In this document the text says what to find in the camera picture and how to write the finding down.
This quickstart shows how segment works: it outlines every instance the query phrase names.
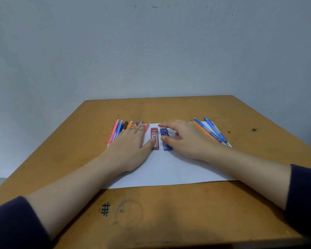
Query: person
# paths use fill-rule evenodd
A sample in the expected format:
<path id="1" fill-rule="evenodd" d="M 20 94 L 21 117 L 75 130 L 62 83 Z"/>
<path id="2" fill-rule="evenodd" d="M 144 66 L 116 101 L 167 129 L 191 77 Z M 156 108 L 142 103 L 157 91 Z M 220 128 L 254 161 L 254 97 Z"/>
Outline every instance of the person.
<path id="1" fill-rule="evenodd" d="M 165 121 L 180 139 L 162 141 L 190 158 L 223 170 L 285 211 L 286 221 L 311 236 L 311 169 L 266 161 L 212 141 L 191 122 Z M 51 241 L 108 181 L 139 166 L 155 140 L 143 146 L 145 125 L 123 130 L 99 157 L 70 175 L 0 206 L 0 248 L 48 248 Z"/>

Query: table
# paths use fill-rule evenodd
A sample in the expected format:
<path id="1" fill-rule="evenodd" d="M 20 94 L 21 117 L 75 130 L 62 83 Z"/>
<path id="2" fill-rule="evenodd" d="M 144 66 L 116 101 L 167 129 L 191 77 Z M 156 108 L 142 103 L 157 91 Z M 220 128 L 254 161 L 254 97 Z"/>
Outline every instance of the table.
<path id="1" fill-rule="evenodd" d="M 5 180 L 0 204 L 100 155 L 118 118 L 158 123 L 205 116 L 240 151 L 311 168 L 310 146 L 234 96 L 87 100 Z M 106 203 L 107 216 L 101 214 Z M 304 241 L 284 222 L 281 209 L 231 181 L 101 190 L 60 234 L 55 248 L 258 247 Z"/>

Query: wall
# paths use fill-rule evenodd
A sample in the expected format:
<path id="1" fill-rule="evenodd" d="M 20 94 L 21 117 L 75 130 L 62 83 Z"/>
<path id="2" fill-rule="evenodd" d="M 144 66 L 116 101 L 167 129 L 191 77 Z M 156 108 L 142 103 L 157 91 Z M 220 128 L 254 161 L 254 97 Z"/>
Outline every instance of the wall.
<path id="1" fill-rule="evenodd" d="M 84 100 L 221 94 L 311 145 L 311 0 L 0 0 L 0 177 Z"/>

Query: label on lead case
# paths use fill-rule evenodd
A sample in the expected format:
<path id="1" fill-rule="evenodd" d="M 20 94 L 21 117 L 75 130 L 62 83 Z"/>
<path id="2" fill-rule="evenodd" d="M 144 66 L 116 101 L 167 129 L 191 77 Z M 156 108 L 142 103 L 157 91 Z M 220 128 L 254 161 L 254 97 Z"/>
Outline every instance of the label on lead case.
<path id="1" fill-rule="evenodd" d="M 158 135 L 158 128 L 152 127 L 151 128 L 151 139 L 156 138 L 156 142 L 153 146 L 153 150 L 159 150 L 159 135 Z"/>
<path id="2" fill-rule="evenodd" d="M 163 136 L 163 135 L 166 135 L 166 136 L 169 136 L 168 135 L 168 130 L 166 129 L 166 128 L 161 128 L 160 129 L 160 134 L 161 134 L 161 136 Z M 171 147 L 171 146 L 169 146 L 168 144 L 166 144 L 166 143 L 164 143 L 164 142 L 162 142 L 163 143 L 163 150 L 164 151 L 168 151 L 168 150 L 172 150 L 173 148 Z"/>

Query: forearm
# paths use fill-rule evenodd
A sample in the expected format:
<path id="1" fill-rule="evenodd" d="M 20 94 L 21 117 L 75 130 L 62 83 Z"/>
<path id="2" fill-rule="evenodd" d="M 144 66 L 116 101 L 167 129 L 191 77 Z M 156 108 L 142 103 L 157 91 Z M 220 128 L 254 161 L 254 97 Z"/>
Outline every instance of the forearm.
<path id="1" fill-rule="evenodd" d="M 106 181 L 117 173 L 99 156 L 70 175 L 41 188 L 26 199 L 51 239 L 83 209 Z"/>
<path id="2" fill-rule="evenodd" d="M 244 154 L 228 146 L 208 152 L 204 160 L 286 208 L 291 167 Z"/>

